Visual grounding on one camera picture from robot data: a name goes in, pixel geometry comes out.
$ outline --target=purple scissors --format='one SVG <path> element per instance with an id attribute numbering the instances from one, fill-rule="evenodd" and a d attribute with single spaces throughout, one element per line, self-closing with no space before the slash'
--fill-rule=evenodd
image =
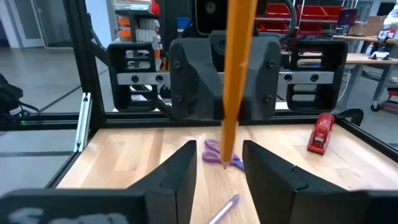
<path id="1" fill-rule="evenodd" d="M 220 156 L 220 150 L 218 147 L 214 146 L 214 144 L 220 144 L 219 141 L 214 140 L 214 139 L 207 139 L 205 141 L 205 146 L 209 149 L 203 152 L 201 155 L 202 159 L 206 162 L 219 162 L 221 163 L 221 156 Z M 236 155 L 233 154 L 232 161 L 230 163 L 231 165 L 239 167 L 241 170 L 244 171 L 244 166 L 243 162 L 241 159 Z"/>

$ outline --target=gray floor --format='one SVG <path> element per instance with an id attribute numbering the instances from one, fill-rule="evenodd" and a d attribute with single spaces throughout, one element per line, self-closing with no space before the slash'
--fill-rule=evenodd
<path id="1" fill-rule="evenodd" d="M 112 111 L 109 73 L 99 60 L 98 71 L 105 109 Z M 71 50 L 0 49 L 0 72 L 11 84 L 24 89 L 22 101 L 25 103 L 45 108 L 44 112 L 48 113 L 79 111 L 82 92 Z M 376 82 L 362 78 L 353 91 L 349 106 L 365 111 L 363 129 L 398 146 L 398 115 L 370 110 L 376 85 Z M 280 86 L 279 95 L 283 96 L 284 91 L 284 86 Z M 52 104 L 67 93 L 68 96 Z M 72 152 L 74 139 L 75 131 L 0 133 L 0 195 L 12 189 L 44 187 Z"/>

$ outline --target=yellow pencil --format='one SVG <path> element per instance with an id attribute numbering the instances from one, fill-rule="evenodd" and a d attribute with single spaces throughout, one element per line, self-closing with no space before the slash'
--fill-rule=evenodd
<path id="1" fill-rule="evenodd" d="M 248 70 L 257 0 L 228 0 L 226 31 L 224 120 L 221 125 L 221 161 L 226 167 L 233 154 L 235 129 Z"/>

